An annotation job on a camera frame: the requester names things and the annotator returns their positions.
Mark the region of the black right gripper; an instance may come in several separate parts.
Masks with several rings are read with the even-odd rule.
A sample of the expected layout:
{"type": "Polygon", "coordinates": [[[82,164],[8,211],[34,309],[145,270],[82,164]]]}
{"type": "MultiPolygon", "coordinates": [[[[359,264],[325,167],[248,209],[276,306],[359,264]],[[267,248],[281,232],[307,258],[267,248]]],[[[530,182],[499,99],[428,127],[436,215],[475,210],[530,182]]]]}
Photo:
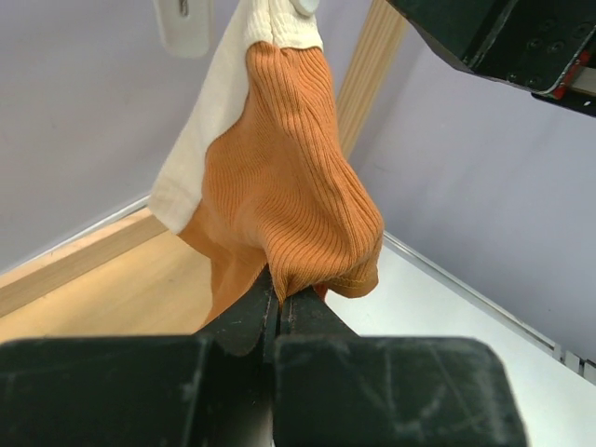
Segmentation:
{"type": "Polygon", "coordinates": [[[584,50],[595,33],[593,1],[401,0],[390,5],[454,69],[518,88],[555,88],[532,97],[595,116],[595,46],[584,50]]]}

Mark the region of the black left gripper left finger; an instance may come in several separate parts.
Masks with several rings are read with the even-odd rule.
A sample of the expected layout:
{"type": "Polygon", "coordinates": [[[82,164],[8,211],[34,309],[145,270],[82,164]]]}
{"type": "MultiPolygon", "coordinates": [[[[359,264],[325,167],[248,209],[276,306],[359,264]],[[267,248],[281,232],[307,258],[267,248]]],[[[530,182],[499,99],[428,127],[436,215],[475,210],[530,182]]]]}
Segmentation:
{"type": "Polygon", "coordinates": [[[184,335],[21,338],[1,346],[5,446],[269,446],[278,300],[263,272],[184,335]]]}

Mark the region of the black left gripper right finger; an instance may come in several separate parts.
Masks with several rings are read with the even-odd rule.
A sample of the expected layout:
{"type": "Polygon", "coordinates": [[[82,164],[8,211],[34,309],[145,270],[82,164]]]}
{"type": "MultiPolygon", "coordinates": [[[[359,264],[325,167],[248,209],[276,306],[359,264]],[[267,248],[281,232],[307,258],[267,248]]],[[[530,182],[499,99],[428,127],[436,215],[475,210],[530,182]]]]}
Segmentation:
{"type": "Polygon", "coordinates": [[[352,331],[313,291],[281,308],[274,351],[278,446],[524,446],[504,366],[462,337],[352,331]]]}

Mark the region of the orange underwear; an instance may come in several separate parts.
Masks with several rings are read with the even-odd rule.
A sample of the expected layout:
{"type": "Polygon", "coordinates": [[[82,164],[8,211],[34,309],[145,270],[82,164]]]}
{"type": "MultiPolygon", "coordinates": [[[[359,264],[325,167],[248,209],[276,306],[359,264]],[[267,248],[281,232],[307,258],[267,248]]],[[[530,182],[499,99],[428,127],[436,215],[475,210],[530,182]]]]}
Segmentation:
{"type": "Polygon", "coordinates": [[[314,17],[238,3],[149,207],[210,259],[211,318],[264,271],[279,300],[374,289],[383,219],[342,154],[314,17]]]}

